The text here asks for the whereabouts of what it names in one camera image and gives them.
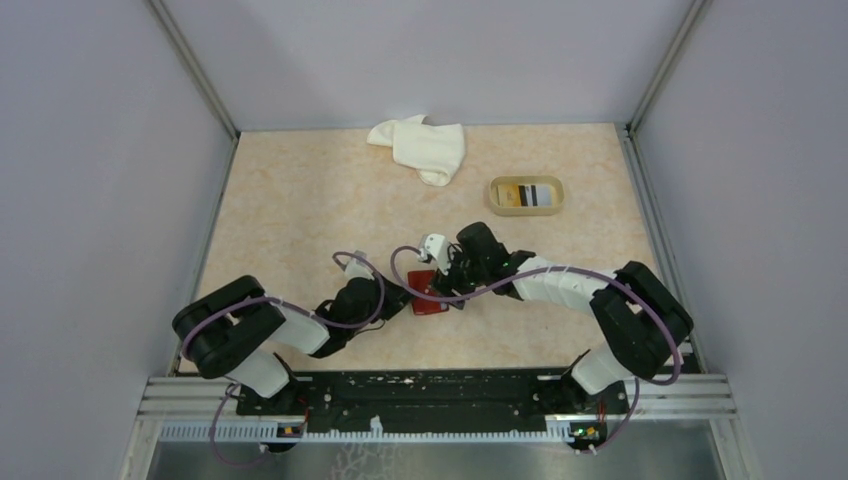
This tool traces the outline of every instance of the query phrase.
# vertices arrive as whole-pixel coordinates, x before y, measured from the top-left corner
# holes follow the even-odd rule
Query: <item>white wall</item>
[[[141,0],[0,2],[0,478],[117,476],[228,148]]]
[[[242,130],[627,121],[691,0],[167,0]]]
[[[848,3],[715,2],[639,139],[767,478],[842,478]]]

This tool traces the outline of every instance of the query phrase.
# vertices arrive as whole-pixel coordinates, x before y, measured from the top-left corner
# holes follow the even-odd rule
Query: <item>black mounting plate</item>
[[[309,431],[368,432],[379,416],[386,433],[545,431],[545,415],[568,411],[551,388],[564,369],[482,369],[296,373],[294,396],[309,407]],[[594,397],[607,414],[627,411],[624,384]],[[236,413],[303,415],[299,402],[277,402],[242,387]]]

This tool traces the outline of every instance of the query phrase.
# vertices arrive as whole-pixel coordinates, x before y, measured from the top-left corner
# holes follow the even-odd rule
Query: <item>metal frame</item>
[[[221,101],[221,98],[215,91],[215,87],[212,86],[212,82],[209,81],[209,77],[206,76],[206,73],[200,66],[197,56],[180,31],[179,25],[177,25],[164,0],[144,0],[144,3],[150,9],[153,18],[156,19],[156,22],[162,28],[162,32],[164,32],[168,38],[168,42],[171,44],[171,48],[174,50],[189,78],[194,82],[194,86],[197,87],[197,91],[203,97],[206,106],[209,107],[209,111],[221,122],[221,126],[224,127],[230,138],[238,140],[241,132],[233,124],[229,112],[224,107],[224,102]]]
[[[651,79],[648,89],[645,90],[644,94],[642,94],[642,99],[636,107],[636,112],[633,114],[633,118],[630,122],[628,122],[628,130],[631,132],[638,132],[639,128],[641,128],[648,112],[651,110],[651,107],[654,105],[654,102],[660,92],[662,92],[662,89],[665,87],[666,82],[668,82],[669,77],[671,77],[674,67],[676,67],[677,62],[680,61],[683,51],[689,45],[689,40],[692,38],[695,28],[704,18],[704,15],[707,13],[707,10],[712,3],[712,0],[694,0],[692,4],[689,5],[689,10],[683,18],[683,23],[680,25],[680,28],[677,29],[677,33],[674,35],[674,39],[672,40],[671,45],[669,45],[656,73],[654,73],[654,77]]]
[[[229,177],[232,161],[241,132],[237,130],[223,102],[206,76],[200,62],[183,36],[164,0],[144,0],[154,18],[171,44],[172,49],[194,82],[210,112],[221,122],[222,127],[233,139],[230,160],[221,180],[221,196],[218,198],[209,229],[204,232],[204,249],[199,255],[194,269],[195,281],[192,294],[197,293],[214,231],[218,211],[223,199],[224,187]],[[677,262],[664,228],[662,214],[651,184],[647,162],[639,148],[638,131],[650,112],[656,98],[661,94],[668,78],[683,55],[692,33],[703,19],[711,0],[694,0],[684,21],[677,31],[669,49],[660,63],[657,72],[627,124],[617,124],[619,140],[631,181],[636,190],[637,200],[645,219],[646,229],[656,258],[661,278],[669,289],[686,305],[686,292],[678,274]],[[697,336],[690,338],[694,348],[684,344],[682,353],[694,350],[698,364],[706,368],[701,357]],[[172,364],[171,374],[175,371],[179,355]],[[147,478],[158,442],[205,441],[212,416],[223,399],[227,380],[203,380],[198,377],[157,377],[151,378],[145,389],[137,412],[132,437],[127,449],[120,478],[122,480]],[[632,396],[634,384],[626,383],[628,394]],[[372,431],[361,434],[307,434],[302,441],[307,442],[561,442],[567,432],[568,422],[592,420],[585,415],[550,415],[547,418],[548,431],[533,434],[451,434],[451,435],[397,435],[382,432],[379,425]],[[751,453],[750,444],[744,428],[739,421],[727,379],[721,374],[682,375],[678,383],[670,387],[657,389],[642,384],[642,395],[633,421],[686,421],[708,420],[711,425],[716,458],[721,464],[725,477],[762,478],[759,467]],[[222,442],[272,441],[276,427],[283,424],[298,424],[302,417],[239,417],[235,414],[235,403],[223,408],[220,426],[216,438]]]

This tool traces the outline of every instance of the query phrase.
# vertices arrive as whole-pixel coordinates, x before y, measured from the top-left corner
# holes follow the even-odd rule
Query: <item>white cloth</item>
[[[421,180],[437,187],[450,183],[465,158],[462,125],[424,125],[426,115],[385,121],[368,133],[371,145],[392,147],[398,165],[418,170]]]

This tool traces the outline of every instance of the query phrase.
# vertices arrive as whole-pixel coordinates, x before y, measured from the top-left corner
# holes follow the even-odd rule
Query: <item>table surface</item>
[[[509,251],[588,268],[654,265],[612,124],[466,127],[453,181],[432,187],[367,145],[368,130],[243,133],[224,194],[201,295],[250,274],[271,295],[313,309],[345,284],[330,259],[362,250],[387,278],[389,255],[426,233],[454,238],[486,222]],[[549,174],[566,188],[550,217],[499,217],[484,202],[499,175]],[[402,272],[431,268],[413,254]],[[568,365],[603,341],[595,320],[562,307],[484,295],[464,311],[411,308],[326,359],[265,345],[295,370],[503,368]],[[181,370],[191,370],[182,362]]]

